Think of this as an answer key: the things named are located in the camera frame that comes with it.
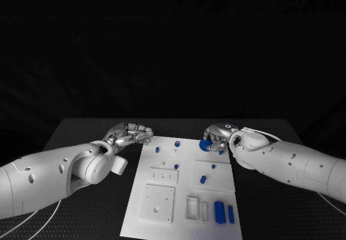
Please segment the blue rectangular block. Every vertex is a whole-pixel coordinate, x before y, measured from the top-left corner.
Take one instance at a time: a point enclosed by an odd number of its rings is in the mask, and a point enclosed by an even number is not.
[[[230,222],[235,223],[235,215],[234,215],[234,207],[228,206],[228,216],[230,216]]]
[[[222,201],[214,202],[214,210],[215,210],[215,222],[218,224],[227,223],[227,214],[225,214],[225,205]]]

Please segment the table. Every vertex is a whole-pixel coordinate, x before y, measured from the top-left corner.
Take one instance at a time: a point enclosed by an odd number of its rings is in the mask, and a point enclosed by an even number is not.
[[[201,140],[208,126],[228,122],[302,144],[290,123],[283,119],[218,118],[67,118],[45,146],[45,151],[101,140],[118,123],[139,123],[153,128],[157,136]],[[80,189],[61,201],[55,216],[35,239],[117,240],[134,183],[142,144],[120,152],[129,165],[121,176],[110,173],[104,181]],[[346,216],[326,203],[316,192],[283,184],[255,170],[240,166],[230,157],[234,171],[237,204],[244,240],[346,239]],[[346,212],[345,205],[333,203]],[[46,223],[57,203],[3,238],[28,240]],[[31,214],[0,220],[0,235]]]

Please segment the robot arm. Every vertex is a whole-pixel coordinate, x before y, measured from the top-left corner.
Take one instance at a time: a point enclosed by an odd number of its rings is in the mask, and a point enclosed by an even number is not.
[[[255,130],[240,130],[230,123],[214,124],[205,131],[202,141],[209,141],[206,150],[215,152],[230,144],[232,156],[242,167],[346,203],[343,159],[286,141],[273,143]]]
[[[0,219],[31,213],[98,184],[110,171],[121,175],[127,160],[116,154],[133,143],[149,144],[153,130],[120,123],[103,140],[31,154],[0,167]]]

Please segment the robotic hand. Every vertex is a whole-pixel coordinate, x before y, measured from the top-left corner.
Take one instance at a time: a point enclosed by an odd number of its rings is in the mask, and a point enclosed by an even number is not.
[[[149,145],[153,135],[152,128],[120,123],[103,140],[31,154],[0,167],[0,219],[52,205],[98,184],[110,171],[121,175],[129,162],[117,153],[133,143]]]
[[[270,142],[261,133],[279,141]],[[228,144],[242,167],[346,203],[346,160],[281,141],[266,132],[247,127],[240,130],[230,123],[217,123],[205,130],[199,146],[204,151],[219,152]]]

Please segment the black mesh surface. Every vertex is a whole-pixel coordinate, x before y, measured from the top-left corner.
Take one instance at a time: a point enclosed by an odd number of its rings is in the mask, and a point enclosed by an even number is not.
[[[101,140],[108,129],[121,122],[146,125],[157,136],[196,140],[202,139],[211,124],[228,122],[302,144],[290,123],[283,119],[67,118],[45,150]],[[133,144],[118,154],[129,161],[123,176],[110,173],[100,184],[80,189],[61,201],[55,216],[35,239],[129,239],[120,237],[120,233],[142,148],[142,144]],[[232,157],[230,160],[244,240],[346,239],[346,216],[316,192],[283,184],[255,170],[242,168]],[[345,204],[333,199],[332,202],[346,212]],[[46,223],[57,205],[42,209],[3,239],[28,240]],[[29,215],[0,220],[0,235]]]

